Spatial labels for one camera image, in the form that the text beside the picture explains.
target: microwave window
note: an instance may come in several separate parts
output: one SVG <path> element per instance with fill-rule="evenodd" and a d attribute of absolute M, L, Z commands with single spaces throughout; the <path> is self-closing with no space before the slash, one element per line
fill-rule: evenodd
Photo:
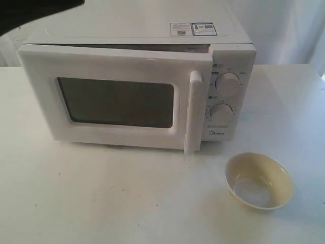
<path fill-rule="evenodd" d="M 74 122 L 170 128 L 174 87 L 170 84 L 58 78 Z"/>

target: white backdrop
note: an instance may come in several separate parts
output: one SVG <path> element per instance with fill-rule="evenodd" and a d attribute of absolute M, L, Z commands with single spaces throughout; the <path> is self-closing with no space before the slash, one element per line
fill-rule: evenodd
<path fill-rule="evenodd" d="M 226 0 L 251 37 L 256 64 L 307 64 L 325 73 L 325 0 Z M 0 66 L 19 66 L 15 51 L 37 20 L 0 38 Z"/>

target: microwave door handle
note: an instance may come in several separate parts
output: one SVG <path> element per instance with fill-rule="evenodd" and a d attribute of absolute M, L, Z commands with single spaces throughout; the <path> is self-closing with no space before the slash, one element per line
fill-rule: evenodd
<path fill-rule="evenodd" d="M 202 89 L 202 76 L 198 71 L 192 71 L 189 79 L 189 96 L 187 122 L 184 143 L 184 153 L 193 154 L 197 142 L 197 120 Z"/>

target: microwave door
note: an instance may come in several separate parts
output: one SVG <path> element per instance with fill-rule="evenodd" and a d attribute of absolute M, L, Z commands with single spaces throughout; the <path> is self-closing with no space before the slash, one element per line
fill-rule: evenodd
<path fill-rule="evenodd" d="M 20 48 L 55 139 L 186 153 L 200 149 L 212 68 L 208 48 L 184 52 L 140 46 Z"/>

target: power knob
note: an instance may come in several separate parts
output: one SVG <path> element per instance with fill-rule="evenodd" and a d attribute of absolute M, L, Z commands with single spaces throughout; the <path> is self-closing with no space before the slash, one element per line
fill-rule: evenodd
<path fill-rule="evenodd" d="M 215 81 L 215 88 L 217 95 L 220 97 L 232 97 L 240 90 L 240 80 L 237 75 L 233 73 L 225 73 L 220 75 Z"/>
<path fill-rule="evenodd" d="M 218 104 L 211 108 L 210 115 L 212 117 L 212 121 L 215 125 L 218 126 L 227 126 L 233 120 L 233 110 L 227 104 Z"/>

